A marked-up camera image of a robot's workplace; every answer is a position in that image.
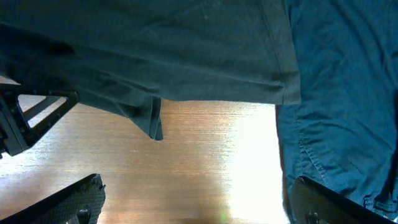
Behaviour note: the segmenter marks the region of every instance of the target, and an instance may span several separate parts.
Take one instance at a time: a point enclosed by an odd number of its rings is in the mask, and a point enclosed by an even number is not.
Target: dark cloth
[[[76,90],[154,139],[161,98],[300,102],[285,0],[0,0],[0,22],[9,77]]]
[[[395,218],[398,1],[287,2],[302,89],[279,107],[287,191],[306,175]]]

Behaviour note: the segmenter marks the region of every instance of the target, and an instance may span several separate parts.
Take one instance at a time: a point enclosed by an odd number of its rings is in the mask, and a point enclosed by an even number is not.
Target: dark green fabric
[[[161,98],[300,102],[284,0],[0,0],[0,22],[7,75],[76,90],[154,139]]]

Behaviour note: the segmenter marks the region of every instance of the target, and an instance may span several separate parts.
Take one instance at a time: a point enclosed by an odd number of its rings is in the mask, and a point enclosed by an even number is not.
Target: wooden surface
[[[0,219],[99,173],[98,223],[288,223],[274,107],[164,101],[164,140],[78,105],[32,149],[0,160]]]

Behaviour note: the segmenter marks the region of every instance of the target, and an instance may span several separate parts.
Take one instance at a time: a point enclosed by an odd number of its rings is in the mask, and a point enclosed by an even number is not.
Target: folded cloth
[[[9,77],[74,89],[154,139],[161,98],[300,102],[285,0],[0,0],[0,23]]]
[[[306,175],[394,219],[398,1],[287,4],[302,78],[302,104],[279,107],[287,191]]]

